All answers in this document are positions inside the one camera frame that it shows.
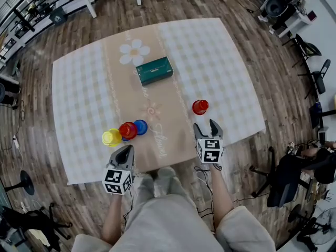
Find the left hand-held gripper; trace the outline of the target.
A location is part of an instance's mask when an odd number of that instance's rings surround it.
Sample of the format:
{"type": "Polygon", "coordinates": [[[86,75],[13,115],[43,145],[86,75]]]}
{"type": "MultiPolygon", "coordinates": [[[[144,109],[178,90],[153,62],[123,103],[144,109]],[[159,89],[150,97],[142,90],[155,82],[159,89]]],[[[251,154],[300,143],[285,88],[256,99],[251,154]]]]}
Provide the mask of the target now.
{"type": "Polygon", "coordinates": [[[105,192],[124,195],[134,182],[133,165],[133,145],[125,145],[114,151],[103,173],[102,185],[105,192]]]}

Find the yellow paper cup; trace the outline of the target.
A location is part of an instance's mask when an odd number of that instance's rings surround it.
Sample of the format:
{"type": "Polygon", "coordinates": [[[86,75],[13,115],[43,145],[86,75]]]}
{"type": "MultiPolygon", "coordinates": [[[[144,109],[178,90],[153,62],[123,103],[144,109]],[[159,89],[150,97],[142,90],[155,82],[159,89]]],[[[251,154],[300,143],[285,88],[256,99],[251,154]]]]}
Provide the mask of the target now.
{"type": "Polygon", "coordinates": [[[106,132],[106,134],[103,135],[102,141],[105,145],[109,147],[115,147],[119,145],[122,141],[120,134],[112,134],[110,132],[106,132]]]}
{"type": "Polygon", "coordinates": [[[102,143],[109,147],[116,147],[122,142],[122,136],[118,129],[110,129],[103,133],[102,143]]]}

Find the red paper cup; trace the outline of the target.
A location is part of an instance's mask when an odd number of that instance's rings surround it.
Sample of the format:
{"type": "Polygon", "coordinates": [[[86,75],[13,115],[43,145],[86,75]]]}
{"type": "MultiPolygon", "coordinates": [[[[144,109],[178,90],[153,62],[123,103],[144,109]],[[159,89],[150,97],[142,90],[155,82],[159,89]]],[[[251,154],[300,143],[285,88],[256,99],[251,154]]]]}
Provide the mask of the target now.
{"type": "Polygon", "coordinates": [[[132,140],[137,136],[137,128],[133,122],[125,122],[120,125],[119,133],[121,137],[132,140]]]}
{"type": "Polygon", "coordinates": [[[209,107],[206,100],[196,100],[192,105],[192,110],[196,115],[203,115],[209,107]]]}

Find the person's left forearm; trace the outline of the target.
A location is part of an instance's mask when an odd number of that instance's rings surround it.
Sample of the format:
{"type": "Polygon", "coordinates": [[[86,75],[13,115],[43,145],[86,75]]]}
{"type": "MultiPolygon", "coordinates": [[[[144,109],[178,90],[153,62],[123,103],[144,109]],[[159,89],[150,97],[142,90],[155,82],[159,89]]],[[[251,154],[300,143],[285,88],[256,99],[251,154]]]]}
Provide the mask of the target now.
{"type": "Polygon", "coordinates": [[[122,195],[113,194],[102,228],[101,239],[112,246],[121,237],[121,203],[122,195]]]}

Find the person's right forearm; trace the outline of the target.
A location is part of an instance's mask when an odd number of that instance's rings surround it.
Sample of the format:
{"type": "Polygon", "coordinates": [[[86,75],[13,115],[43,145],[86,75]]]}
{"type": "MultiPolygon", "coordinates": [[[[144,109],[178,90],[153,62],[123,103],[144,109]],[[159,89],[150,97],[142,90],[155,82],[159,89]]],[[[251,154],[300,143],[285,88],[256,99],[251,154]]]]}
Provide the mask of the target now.
{"type": "Polygon", "coordinates": [[[221,171],[217,170],[214,164],[211,164],[209,169],[213,187],[214,224],[217,227],[221,220],[234,209],[234,206],[221,171]]]}

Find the person's grey trousers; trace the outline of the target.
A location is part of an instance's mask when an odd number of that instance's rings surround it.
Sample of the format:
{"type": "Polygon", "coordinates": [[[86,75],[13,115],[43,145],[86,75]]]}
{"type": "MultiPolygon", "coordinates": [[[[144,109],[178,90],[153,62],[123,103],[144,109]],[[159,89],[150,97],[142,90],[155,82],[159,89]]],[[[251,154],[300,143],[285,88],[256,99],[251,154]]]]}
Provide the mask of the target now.
{"type": "Polygon", "coordinates": [[[194,208],[194,201],[188,196],[174,169],[170,166],[140,175],[141,182],[137,190],[135,205],[141,205],[155,198],[155,183],[165,189],[167,195],[179,195],[189,202],[194,208]]]}

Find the checkered flower tablecloth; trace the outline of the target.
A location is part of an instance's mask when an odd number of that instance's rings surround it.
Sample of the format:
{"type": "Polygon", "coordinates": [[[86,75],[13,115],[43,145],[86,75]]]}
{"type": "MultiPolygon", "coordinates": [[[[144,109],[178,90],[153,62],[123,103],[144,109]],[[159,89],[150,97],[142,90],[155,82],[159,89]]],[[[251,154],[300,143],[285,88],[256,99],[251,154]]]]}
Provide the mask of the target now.
{"type": "Polygon", "coordinates": [[[54,61],[52,104],[68,184],[101,181],[113,148],[102,135],[144,120],[130,141],[137,172],[196,157],[193,124],[223,129],[224,146],[265,131],[247,68],[219,18],[186,19],[118,33],[54,61]],[[173,76],[142,86],[136,67],[168,57],[173,76]],[[196,100],[209,104],[196,115],[196,100]]]}

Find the person's beige shirt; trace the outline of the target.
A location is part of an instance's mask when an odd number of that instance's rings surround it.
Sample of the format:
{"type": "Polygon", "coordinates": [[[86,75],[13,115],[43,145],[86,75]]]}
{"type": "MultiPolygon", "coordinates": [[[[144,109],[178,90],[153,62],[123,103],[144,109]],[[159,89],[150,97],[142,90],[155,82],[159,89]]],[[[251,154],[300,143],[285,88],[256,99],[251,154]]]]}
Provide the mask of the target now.
{"type": "Polygon", "coordinates": [[[71,252],[276,252],[276,249],[267,230],[246,207],[230,211],[213,234],[185,198],[168,195],[134,209],[114,245],[79,234],[71,252]]]}

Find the green cardboard box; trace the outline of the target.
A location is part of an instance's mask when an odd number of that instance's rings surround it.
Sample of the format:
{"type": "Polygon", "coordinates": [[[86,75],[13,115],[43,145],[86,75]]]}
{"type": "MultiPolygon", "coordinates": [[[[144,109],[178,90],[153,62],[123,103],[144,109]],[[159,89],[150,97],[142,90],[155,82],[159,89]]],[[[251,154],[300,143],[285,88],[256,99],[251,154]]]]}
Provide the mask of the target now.
{"type": "Polygon", "coordinates": [[[173,76],[174,70],[168,59],[163,57],[136,67],[142,86],[173,76]]]}

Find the black office chair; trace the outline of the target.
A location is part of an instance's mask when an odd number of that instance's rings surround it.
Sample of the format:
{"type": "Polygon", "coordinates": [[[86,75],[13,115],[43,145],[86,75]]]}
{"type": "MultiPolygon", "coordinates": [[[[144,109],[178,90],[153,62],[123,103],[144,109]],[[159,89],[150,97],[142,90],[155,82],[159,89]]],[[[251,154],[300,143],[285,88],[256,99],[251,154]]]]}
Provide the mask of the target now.
{"type": "Polygon", "coordinates": [[[259,197],[267,187],[270,187],[267,206],[282,207],[285,203],[293,201],[298,186],[304,187],[307,193],[309,193],[313,181],[317,180],[305,173],[301,169],[300,164],[295,162],[298,157],[288,153],[289,151],[293,151],[293,144],[288,145],[286,155],[280,159],[278,164],[275,161],[273,147],[270,147],[268,151],[271,154],[271,170],[269,173],[259,171],[254,166],[249,168],[250,171],[266,177],[264,185],[258,192],[252,192],[252,197],[259,197]]]}
{"type": "Polygon", "coordinates": [[[65,240],[70,240],[70,235],[65,235],[60,228],[71,228],[72,223],[69,224],[59,224],[54,221],[53,208],[55,203],[50,203],[49,205],[49,215],[44,213],[45,207],[36,209],[33,211],[28,211],[27,213],[20,213],[11,208],[1,206],[0,215],[5,219],[10,227],[18,229],[20,228],[23,232],[28,230],[39,230],[46,237],[49,243],[48,250],[52,249],[60,252],[59,236],[58,233],[65,240]]]}

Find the black round-base stand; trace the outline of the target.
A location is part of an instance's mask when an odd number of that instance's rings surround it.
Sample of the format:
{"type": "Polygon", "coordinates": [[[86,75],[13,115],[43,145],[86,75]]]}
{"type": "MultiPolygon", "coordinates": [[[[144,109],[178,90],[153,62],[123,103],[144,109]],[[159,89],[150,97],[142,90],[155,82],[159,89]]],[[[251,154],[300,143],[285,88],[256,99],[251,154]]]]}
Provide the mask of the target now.
{"type": "Polygon", "coordinates": [[[20,182],[13,186],[4,187],[4,190],[5,192],[8,192],[16,188],[23,188],[25,192],[31,196],[35,194],[34,184],[29,174],[24,170],[20,171],[20,182]]]}

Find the black folding chair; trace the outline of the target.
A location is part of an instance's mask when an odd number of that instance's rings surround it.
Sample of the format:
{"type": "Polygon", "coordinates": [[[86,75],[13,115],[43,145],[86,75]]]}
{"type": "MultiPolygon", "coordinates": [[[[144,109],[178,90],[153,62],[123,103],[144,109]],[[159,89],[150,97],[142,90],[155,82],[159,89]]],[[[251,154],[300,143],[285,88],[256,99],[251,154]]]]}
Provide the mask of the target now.
{"type": "Polygon", "coordinates": [[[306,76],[306,77],[308,77],[309,79],[312,80],[312,83],[310,84],[310,89],[309,89],[307,95],[305,96],[305,99],[313,91],[314,92],[317,91],[320,95],[325,93],[326,88],[325,88],[323,79],[324,79],[330,65],[331,65],[331,60],[327,59],[323,63],[323,66],[319,71],[308,72],[306,74],[298,74],[298,76],[306,76]]]}
{"type": "Polygon", "coordinates": [[[296,51],[299,53],[299,59],[293,64],[292,68],[298,63],[300,63],[300,66],[306,64],[306,61],[311,57],[322,56],[321,51],[314,44],[304,41],[299,34],[296,34],[294,38],[290,38],[283,43],[282,46],[287,43],[291,43],[291,47],[295,47],[296,51]]]}

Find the small white desk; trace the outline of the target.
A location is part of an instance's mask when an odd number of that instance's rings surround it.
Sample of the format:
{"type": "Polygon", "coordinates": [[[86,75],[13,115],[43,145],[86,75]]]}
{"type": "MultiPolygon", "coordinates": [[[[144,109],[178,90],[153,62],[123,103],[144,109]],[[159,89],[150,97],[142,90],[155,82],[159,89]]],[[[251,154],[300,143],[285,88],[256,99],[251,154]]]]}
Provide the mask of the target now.
{"type": "Polygon", "coordinates": [[[270,18],[275,18],[276,22],[280,22],[277,29],[284,27],[285,29],[277,34],[279,38],[282,38],[288,33],[296,34],[297,32],[307,28],[312,22],[307,17],[306,11],[300,11],[292,4],[286,4],[285,6],[271,5],[266,10],[270,18]]]}

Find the black floor fan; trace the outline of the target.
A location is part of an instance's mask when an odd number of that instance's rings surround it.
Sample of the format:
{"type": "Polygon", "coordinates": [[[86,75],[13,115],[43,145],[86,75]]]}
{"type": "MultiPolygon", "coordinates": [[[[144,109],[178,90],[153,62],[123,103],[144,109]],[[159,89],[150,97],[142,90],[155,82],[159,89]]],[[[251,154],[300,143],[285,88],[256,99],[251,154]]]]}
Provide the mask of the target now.
{"type": "Polygon", "coordinates": [[[309,252],[317,252],[318,245],[323,245],[336,237],[336,207],[323,211],[318,217],[301,215],[301,205],[296,205],[289,213],[287,222],[299,220],[297,241],[305,244],[309,252]]]}

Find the grey waste bin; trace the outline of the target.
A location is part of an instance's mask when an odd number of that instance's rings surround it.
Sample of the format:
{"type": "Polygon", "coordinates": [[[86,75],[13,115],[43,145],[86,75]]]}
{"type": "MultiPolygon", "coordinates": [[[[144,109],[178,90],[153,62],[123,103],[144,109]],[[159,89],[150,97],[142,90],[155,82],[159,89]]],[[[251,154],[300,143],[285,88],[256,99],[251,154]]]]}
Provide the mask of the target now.
{"type": "Polygon", "coordinates": [[[60,6],[50,13],[49,19],[55,26],[59,26],[67,21],[67,14],[63,7],[60,6]]]}

